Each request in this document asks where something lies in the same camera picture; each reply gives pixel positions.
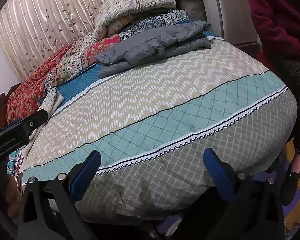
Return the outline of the grey puffer jacket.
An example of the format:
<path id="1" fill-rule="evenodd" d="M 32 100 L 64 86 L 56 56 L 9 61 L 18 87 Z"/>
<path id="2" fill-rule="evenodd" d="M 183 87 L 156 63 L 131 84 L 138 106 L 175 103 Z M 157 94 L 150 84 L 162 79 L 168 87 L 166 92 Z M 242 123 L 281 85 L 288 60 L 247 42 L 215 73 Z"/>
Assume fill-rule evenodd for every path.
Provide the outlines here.
<path id="1" fill-rule="evenodd" d="M 104 78 L 198 48 L 210 49 L 210 41 L 204 34 L 209 29 L 209 23 L 199 20 L 149 29 L 133 35 L 96 56 L 96 61 L 102 64 L 99 75 Z"/>

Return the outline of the teal patterned pillow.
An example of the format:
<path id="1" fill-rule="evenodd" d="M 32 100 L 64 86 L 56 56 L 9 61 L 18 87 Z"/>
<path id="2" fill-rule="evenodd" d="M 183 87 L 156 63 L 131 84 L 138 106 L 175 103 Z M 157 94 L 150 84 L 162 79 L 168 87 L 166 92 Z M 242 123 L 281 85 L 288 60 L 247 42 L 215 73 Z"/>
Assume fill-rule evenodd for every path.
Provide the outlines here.
<path id="1" fill-rule="evenodd" d="M 8 156 L 7 174 L 18 177 L 20 166 L 23 162 L 21 150 L 16 150 Z"/>

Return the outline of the patterned bed sheet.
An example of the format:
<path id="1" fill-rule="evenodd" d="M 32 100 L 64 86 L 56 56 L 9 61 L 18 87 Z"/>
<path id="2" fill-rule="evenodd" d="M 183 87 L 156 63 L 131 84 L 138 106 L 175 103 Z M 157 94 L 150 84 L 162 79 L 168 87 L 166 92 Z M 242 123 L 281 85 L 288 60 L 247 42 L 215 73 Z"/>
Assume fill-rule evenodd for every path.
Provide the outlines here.
<path id="1" fill-rule="evenodd" d="M 34 141 L 23 183 L 68 173 L 97 150 L 81 215 L 150 218 L 213 185 L 207 148 L 236 171 L 268 168 L 290 136 L 296 100 L 262 63 L 221 38 L 210 44 L 98 80 L 68 101 Z"/>

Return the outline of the red floral patchwork quilt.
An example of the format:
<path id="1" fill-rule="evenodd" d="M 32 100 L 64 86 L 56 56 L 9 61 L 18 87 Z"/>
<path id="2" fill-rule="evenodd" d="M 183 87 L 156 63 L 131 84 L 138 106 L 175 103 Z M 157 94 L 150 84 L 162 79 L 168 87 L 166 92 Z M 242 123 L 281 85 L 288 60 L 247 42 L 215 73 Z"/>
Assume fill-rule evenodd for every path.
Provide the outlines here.
<path id="1" fill-rule="evenodd" d="M 162 14 L 141 12 L 123 16 L 106 27 L 106 37 L 97 41 L 89 33 L 73 44 L 59 50 L 41 65 L 8 98 L 6 119 L 10 124 L 23 119 L 40 106 L 40 100 L 48 92 L 96 63 L 96 56 L 107 48 L 129 38 L 138 31 L 174 25 L 188 19 L 185 10 L 168 10 Z"/>

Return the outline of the cream floral curtain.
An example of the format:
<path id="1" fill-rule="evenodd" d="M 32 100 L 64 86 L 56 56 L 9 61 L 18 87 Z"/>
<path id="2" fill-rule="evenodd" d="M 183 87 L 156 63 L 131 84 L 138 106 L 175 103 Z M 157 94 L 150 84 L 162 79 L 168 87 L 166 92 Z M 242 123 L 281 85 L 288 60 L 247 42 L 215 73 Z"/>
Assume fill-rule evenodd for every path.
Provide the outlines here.
<path id="1" fill-rule="evenodd" d="M 91 32 L 106 0 L 7 0 L 0 43 L 15 74 L 27 79 L 57 51 Z"/>

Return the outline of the person in maroon sweater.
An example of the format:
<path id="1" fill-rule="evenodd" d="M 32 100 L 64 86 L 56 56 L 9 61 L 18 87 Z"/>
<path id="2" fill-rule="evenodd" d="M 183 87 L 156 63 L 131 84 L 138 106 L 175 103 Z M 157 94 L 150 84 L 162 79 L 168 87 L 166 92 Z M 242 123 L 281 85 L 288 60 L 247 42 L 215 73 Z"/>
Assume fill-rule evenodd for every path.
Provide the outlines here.
<path id="1" fill-rule="evenodd" d="M 298 106 L 294 156 L 280 190 L 281 203 L 287 206 L 300 179 L 300 0 L 248 1 L 263 53 L 293 93 Z"/>

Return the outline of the white cabinet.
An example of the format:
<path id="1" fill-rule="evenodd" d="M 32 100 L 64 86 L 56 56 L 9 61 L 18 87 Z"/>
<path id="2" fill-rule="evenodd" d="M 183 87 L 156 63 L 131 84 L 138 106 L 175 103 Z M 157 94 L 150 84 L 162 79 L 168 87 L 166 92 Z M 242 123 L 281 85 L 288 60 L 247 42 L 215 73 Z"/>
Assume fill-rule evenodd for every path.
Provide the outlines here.
<path id="1" fill-rule="evenodd" d="M 252 44 L 259 36 L 251 20 L 248 0 L 203 0 L 211 31 L 235 46 Z"/>

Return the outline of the cream patterned folded comforter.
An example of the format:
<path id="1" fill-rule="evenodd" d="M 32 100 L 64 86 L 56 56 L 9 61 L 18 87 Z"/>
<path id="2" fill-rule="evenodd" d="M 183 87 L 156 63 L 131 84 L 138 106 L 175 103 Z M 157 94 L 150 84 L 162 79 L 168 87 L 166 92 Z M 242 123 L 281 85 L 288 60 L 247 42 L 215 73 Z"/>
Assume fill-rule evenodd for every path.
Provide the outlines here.
<path id="1" fill-rule="evenodd" d="M 95 18 L 93 37 L 97 41 L 105 38 L 107 26 L 123 16 L 155 9 L 175 8 L 175 0 L 106 0 Z"/>

